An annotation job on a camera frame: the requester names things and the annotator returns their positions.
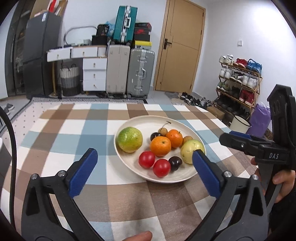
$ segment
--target black refrigerator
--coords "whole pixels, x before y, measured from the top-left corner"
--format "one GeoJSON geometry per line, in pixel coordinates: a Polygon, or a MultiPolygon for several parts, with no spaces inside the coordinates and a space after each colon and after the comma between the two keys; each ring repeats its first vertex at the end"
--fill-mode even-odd
{"type": "Polygon", "coordinates": [[[23,74],[26,96],[48,96],[53,92],[52,63],[47,62],[47,51],[57,47],[62,18],[45,12],[27,23],[23,74]]]}

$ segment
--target white wall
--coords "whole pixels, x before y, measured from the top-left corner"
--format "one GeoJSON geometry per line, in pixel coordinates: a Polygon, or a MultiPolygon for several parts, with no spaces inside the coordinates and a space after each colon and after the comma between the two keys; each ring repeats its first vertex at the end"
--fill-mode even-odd
{"type": "Polygon", "coordinates": [[[7,34],[10,26],[10,22],[15,12],[15,8],[17,3],[8,13],[6,18],[4,19],[3,23],[0,26],[0,99],[7,97],[7,89],[6,89],[6,82],[5,82],[5,48],[6,48],[6,39],[7,34]]]}
{"type": "MultiPolygon", "coordinates": [[[[192,0],[192,2],[200,5],[201,7],[205,7],[207,0],[192,0]]],[[[81,1],[79,0],[69,0],[63,18],[60,44],[62,45],[63,43],[65,32],[71,27],[88,25],[97,26],[98,24],[105,23],[106,21],[115,24],[118,7],[120,5],[131,5],[133,7],[137,7],[138,13],[136,21],[149,22],[152,25],[152,51],[155,52],[154,68],[151,80],[152,85],[160,44],[161,30],[163,27],[166,0],[85,0],[83,1],[83,4],[81,4],[81,1]]],[[[91,39],[91,35],[95,33],[96,30],[94,28],[73,30],[69,32],[66,40],[68,43],[82,43],[83,39],[91,39]]]]}
{"type": "Polygon", "coordinates": [[[207,38],[193,91],[214,100],[221,55],[252,58],[262,64],[263,81],[258,102],[276,84],[292,88],[296,96],[296,39],[270,0],[224,0],[207,7],[207,38]],[[243,46],[237,46],[243,40],[243,46]]]}

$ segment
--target fruit bowl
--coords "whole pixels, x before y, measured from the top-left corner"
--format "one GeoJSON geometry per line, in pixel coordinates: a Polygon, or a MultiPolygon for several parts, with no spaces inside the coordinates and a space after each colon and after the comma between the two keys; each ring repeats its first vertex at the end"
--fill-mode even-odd
{"type": "MultiPolygon", "coordinates": [[[[150,150],[149,146],[151,143],[151,134],[153,132],[158,131],[158,129],[160,129],[167,121],[171,122],[171,124],[167,124],[165,126],[165,128],[167,128],[168,130],[179,130],[184,137],[191,136],[193,139],[200,141],[203,144],[203,146],[205,146],[201,138],[196,134],[196,132],[187,127],[186,125],[167,117],[153,115],[144,115],[129,119],[127,122],[125,122],[122,126],[119,127],[116,135],[114,136],[114,147],[117,152],[117,155],[120,157],[122,162],[137,175],[141,176],[146,180],[156,183],[178,183],[193,177],[197,173],[193,165],[183,162],[183,164],[177,171],[170,172],[167,176],[163,178],[158,178],[153,173],[152,168],[144,169],[139,165],[138,160],[140,154],[143,151],[150,150]],[[143,144],[134,153],[126,153],[122,151],[116,144],[116,138],[119,135],[120,131],[129,126],[139,129],[143,135],[143,144]]],[[[155,161],[162,158],[168,160],[172,156],[178,156],[181,158],[180,149],[181,148],[172,148],[172,150],[166,156],[156,157],[155,161]]]]}

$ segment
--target laundry basket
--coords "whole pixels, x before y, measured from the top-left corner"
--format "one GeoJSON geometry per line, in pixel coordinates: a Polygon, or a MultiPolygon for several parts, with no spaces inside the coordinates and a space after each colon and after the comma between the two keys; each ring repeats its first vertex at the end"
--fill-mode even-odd
{"type": "Polygon", "coordinates": [[[229,129],[231,129],[232,131],[237,131],[245,134],[250,127],[251,124],[248,121],[235,115],[229,129]]]}
{"type": "Polygon", "coordinates": [[[74,96],[80,94],[79,67],[72,64],[71,68],[62,68],[60,69],[60,75],[63,96],[74,96]]]}

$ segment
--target red tomato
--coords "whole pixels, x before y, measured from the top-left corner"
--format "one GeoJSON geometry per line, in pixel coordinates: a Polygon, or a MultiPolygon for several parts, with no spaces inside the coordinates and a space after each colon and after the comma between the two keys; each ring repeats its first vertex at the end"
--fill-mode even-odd
{"type": "Polygon", "coordinates": [[[159,159],[153,166],[153,172],[157,177],[165,177],[170,172],[170,163],[166,159],[159,159]]]}
{"type": "Polygon", "coordinates": [[[155,162],[155,155],[152,151],[144,151],[139,156],[139,164],[143,168],[150,168],[153,166],[155,162]]]}

